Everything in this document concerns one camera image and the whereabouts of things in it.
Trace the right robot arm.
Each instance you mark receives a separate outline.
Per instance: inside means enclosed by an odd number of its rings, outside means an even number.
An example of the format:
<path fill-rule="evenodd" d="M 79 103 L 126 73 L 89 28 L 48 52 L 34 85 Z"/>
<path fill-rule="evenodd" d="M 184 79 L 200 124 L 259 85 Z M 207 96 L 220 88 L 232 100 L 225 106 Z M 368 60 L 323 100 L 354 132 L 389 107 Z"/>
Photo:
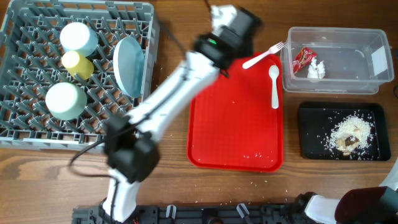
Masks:
<path fill-rule="evenodd" d="M 397 223 L 397 164 L 379 186 L 350 190 L 341 199 L 300 194 L 290 208 L 292 222 L 297 215 L 327 224 Z"/>

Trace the white plastic fork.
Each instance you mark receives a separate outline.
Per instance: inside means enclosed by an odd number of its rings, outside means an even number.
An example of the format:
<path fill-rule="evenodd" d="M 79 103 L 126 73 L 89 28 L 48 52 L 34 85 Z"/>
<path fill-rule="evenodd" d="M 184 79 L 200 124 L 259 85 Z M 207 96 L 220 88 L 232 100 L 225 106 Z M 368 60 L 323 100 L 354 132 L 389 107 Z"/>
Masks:
<path fill-rule="evenodd" d="M 266 56 L 268 56 L 270 54 L 276 54 L 284 47 L 284 45 L 285 45 L 284 42 L 279 42 L 278 44 L 273 45 L 272 47 L 270 47 L 268 49 L 268 51 L 244 62 L 242 65 L 243 69 L 249 69 L 250 67 L 252 67 L 253 65 L 255 65 L 256 63 L 258 63 L 259 61 L 261 61 L 262 59 L 264 59 Z"/>

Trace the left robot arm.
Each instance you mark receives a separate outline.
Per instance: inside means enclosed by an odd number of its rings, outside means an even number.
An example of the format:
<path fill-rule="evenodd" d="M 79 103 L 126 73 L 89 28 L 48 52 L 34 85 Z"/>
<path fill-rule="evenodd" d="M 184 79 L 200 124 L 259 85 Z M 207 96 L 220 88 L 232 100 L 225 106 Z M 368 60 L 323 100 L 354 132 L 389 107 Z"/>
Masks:
<path fill-rule="evenodd" d="M 174 72 L 137 108 L 108 122 L 104 153 L 111 178 L 102 204 L 110 223 L 124 223 L 136 209 L 141 182 L 157 166 L 158 144 L 186 105 L 241 56 L 250 36 L 221 26 L 199 35 Z"/>

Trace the white plastic spoon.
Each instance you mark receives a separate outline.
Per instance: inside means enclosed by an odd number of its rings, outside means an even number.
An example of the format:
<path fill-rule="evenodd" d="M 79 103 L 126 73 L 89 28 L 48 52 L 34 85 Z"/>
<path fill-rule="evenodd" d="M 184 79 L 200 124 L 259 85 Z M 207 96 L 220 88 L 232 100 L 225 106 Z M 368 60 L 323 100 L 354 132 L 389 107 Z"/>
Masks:
<path fill-rule="evenodd" d="M 279 107 L 279 97 L 277 92 L 277 78 L 279 76 L 279 68 L 277 65 L 270 66 L 269 76 L 272 80 L 271 106 L 273 109 L 277 109 Z"/>

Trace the green bowl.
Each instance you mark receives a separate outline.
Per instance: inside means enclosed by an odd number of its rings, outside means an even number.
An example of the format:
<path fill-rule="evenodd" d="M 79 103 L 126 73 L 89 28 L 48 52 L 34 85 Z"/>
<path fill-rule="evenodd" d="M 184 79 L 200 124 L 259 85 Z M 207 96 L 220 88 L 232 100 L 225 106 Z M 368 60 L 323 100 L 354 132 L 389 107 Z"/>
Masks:
<path fill-rule="evenodd" d="M 45 104 L 53 117 L 71 120 L 79 117 L 85 110 L 87 96 L 78 86 L 61 82 L 48 90 Z"/>

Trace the light blue bowl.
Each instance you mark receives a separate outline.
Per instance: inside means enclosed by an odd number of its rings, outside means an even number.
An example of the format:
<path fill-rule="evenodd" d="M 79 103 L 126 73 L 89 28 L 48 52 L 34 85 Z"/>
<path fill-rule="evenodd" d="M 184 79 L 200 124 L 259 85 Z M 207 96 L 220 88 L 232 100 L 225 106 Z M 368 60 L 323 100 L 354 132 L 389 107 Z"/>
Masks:
<path fill-rule="evenodd" d="M 76 51 L 87 57 L 96 50 L 98 36 L 84 23 L 72 22 L 61 30 L 60 43 L 65 52 Z"/>

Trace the yellow plastic cup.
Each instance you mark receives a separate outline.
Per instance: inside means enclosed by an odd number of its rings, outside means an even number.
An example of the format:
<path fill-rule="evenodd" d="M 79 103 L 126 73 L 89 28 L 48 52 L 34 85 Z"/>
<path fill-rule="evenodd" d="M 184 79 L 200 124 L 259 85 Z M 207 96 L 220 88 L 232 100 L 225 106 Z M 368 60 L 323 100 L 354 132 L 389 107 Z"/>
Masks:
<path fill-rule="evenodd" d="M 75 75 L 78 74 L 80 78 L 87 80 L 94 72 L 93 63 L 76 51 L 66 52 L 63 55 L 61 62 L 72 77 L 75 77 Z"/>

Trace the white napkin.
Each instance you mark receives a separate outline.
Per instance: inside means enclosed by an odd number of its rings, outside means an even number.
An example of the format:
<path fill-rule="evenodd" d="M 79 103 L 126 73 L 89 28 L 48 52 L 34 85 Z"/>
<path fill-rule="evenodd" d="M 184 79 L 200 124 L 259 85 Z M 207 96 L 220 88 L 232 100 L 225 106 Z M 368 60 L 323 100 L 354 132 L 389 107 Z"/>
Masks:
<path fill-rule="evenodd" d="M 312 58 L 312 61 L 308 68 L 307 77 L 322 79 L 322 78 L 324 78 L 325 74 L 326 74 L 326 71 L 325 71 L 324 61 L 317 63 L 317 58 L 316 57 Z"/>

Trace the red snack wrapper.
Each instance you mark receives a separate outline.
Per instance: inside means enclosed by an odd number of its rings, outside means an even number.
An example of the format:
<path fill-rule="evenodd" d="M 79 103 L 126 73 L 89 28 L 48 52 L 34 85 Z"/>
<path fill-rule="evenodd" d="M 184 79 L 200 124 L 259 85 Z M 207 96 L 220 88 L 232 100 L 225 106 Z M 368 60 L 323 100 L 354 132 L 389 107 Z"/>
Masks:
<path fill-rule="evenodd" d="M 313 58 L 316 57 L 317 53 L 310 48 L 302 48 L 292 62 L 293 73 L 296 74 L 297 72 L 301 71 L 305 66 L 312 62 Z"/>

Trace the light blue plate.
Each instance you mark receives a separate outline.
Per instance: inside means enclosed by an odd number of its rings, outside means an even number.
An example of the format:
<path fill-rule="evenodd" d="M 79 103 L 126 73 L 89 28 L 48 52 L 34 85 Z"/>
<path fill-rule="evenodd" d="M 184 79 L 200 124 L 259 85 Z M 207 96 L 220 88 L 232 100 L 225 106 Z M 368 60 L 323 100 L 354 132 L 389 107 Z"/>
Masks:
<path fill-rule="evenodd" d="M 130 36 L 118 42 L 113 53 L 113 70 L 119 89 L 132 98 L 140 97 L 144 53 L 138 41 Z"/>

